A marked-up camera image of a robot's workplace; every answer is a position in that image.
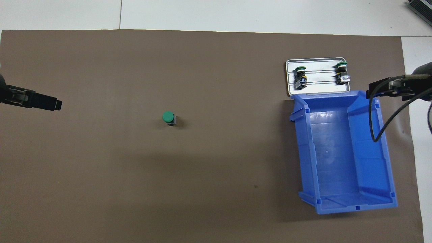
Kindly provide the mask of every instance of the small green object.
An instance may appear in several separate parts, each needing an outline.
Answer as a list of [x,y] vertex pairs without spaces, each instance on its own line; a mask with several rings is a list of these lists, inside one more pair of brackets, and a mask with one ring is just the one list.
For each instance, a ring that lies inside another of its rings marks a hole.
[[167,111],[163,113],[162,119],[164,122],[172,122],[174,120],[174,113],[172,113],[171,111]]
[[339,67],[339,66],[341,66],[341,65],[347,65],[347,64],[348,64],[347,62],[342,61],[342,62],[336,64],[336,67]]

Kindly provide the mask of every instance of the blue container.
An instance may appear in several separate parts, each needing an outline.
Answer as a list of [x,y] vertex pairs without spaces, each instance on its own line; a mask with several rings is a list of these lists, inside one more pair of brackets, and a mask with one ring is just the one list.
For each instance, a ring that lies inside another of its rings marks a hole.
[[[385,134],[370,136],[364,91],[293,95],[303,201],[318,214],[397,207]],[[383,125],[374,99],[375,133]]]

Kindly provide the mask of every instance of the brown table surface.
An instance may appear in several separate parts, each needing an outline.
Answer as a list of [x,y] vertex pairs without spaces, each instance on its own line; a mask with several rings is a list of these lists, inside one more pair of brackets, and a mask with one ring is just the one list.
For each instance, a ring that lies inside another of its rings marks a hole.
[[285,62],[325,57],[351,90],[405,73],[399,37],[3,31],[6,82],[63,107],[0,105],[0,242],[422,242],[408,109],[387,132],[399,207],[300,200]]

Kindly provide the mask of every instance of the black vent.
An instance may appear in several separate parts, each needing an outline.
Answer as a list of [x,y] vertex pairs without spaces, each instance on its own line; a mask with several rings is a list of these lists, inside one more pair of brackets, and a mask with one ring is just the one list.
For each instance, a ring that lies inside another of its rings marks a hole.
[[[426,0],[432,6],[432,0]],[[432,9],[430,6],[424,4],[421,0],[412,0],[408,7],[420,15],[428,24],[432,25]]]

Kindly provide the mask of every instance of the white floor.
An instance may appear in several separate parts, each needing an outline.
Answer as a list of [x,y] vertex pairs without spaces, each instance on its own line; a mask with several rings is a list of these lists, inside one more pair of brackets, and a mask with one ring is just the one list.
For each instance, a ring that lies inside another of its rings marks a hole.
[[[432,27],[404,0],[0,0],[1,30],[170,29],[403,36],[405,71],[432,61]],[[432,243],[428,102],[410,105],[425,242]]]

